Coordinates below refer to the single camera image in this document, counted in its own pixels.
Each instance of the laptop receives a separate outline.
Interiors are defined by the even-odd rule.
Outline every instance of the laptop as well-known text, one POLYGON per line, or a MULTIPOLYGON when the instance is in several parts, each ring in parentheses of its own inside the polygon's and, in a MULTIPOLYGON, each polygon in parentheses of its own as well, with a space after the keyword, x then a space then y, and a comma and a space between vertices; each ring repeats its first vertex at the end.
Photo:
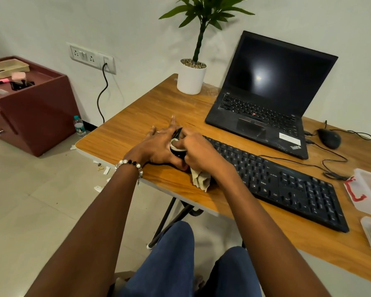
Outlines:
POLYGON ((301 118, 337 59, 243 31, 205 122, 308 159, 301 118))

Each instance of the laptop sticker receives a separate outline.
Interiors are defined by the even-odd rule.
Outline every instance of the laptop sticker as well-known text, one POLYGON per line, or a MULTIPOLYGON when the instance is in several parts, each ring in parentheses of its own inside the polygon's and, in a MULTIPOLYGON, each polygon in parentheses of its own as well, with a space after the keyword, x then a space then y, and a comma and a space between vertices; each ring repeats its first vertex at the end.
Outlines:
POLYGON ((290 143, 297 144, 298 146, 301 145, 301 141, 299 139, 296 139, 295 137, 290 137, 284 133, 279 132, 279 138, 282 140, 287 140, 290 143))

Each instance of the potted plant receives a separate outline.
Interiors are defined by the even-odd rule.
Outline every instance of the potted plant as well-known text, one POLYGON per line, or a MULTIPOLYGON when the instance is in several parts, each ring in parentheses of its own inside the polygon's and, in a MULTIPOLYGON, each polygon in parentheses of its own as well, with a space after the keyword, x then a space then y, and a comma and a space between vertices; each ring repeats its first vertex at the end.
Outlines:
POLYGON ((206 74, 206 64, 198 61, 199 51, 201 50, 203 34, 208 25, 213 25, 219 30, 222 30, 219 22, 228 22, 229 18, 235 15, 228 11, 238 11, 241 13, 253 15, 242 8, 234 7, 244 0, 178 0, 184 4, 180 5, 168 13, 161 16, 159 19, 170 18, 176 14, 185 12, 185 20, 180 24, 179 28, 189 24, 193 19, 198 17, 201 22, 199 30, 197 47, 192 59, 186 58, 180 60, 182 63, 179 71, 177 88, 179 91, 186 94, 199 94, 203 85, 203 79, 206 74))

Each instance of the black keyboard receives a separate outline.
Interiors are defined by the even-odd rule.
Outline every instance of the black keyboard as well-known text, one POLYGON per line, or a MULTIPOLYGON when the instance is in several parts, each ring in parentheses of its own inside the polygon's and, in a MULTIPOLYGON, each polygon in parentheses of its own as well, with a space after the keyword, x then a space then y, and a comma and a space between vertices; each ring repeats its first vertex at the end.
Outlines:
POLYGON ((234 165, 243 183, 258 199, 328 228, 349 231, 331 183, 205 138, 234 165))
POLYGON ((235 112, 254 120, 266 123, 274 128, 278 128, 281 132, 298 136, 296 117, 291 115, 281 114, 273 110, 257 106, 255 104, 230 97, 227 93, 224 95, 221 109, 235 112))

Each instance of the hand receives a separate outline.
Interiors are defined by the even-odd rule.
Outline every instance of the hand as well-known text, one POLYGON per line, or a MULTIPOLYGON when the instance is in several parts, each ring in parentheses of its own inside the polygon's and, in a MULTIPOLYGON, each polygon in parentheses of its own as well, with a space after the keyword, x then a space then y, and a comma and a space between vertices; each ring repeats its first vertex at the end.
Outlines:
POLYGON ((135 160, 142 166, 149 161, 154 164, 173 164, 180 170, 187 170, 188 165, 170 151, 170 141, 174 132, 179 128, 181 126, 176 125, 175 116, 172 116, 168 128, 157 131, 157 128, 153 126, 145 139, 129 151, 125 158, 132 160, 136 158, 135 160))
POLYGON ((179 141, 173 141, 172 145, 187 150, 184 160, 194 170, 208 172, 214 176, 218 170, 232 166, 199 132, 183 128, 180 138, 179 141))

